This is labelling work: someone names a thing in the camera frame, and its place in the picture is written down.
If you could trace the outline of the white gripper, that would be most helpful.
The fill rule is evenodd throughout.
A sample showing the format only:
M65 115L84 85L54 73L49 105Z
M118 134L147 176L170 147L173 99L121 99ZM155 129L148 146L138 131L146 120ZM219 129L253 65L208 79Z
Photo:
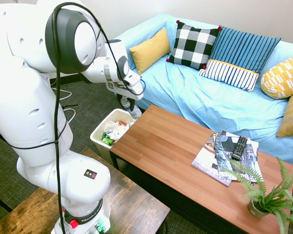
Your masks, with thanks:
M133 111L135 106L135 100L141 100L144 96L143 86L141 83L137 83L133 86L125 86L124 84L118 84L115 82L107 82L106 87L109 91L125 96L129 99L130 110Z

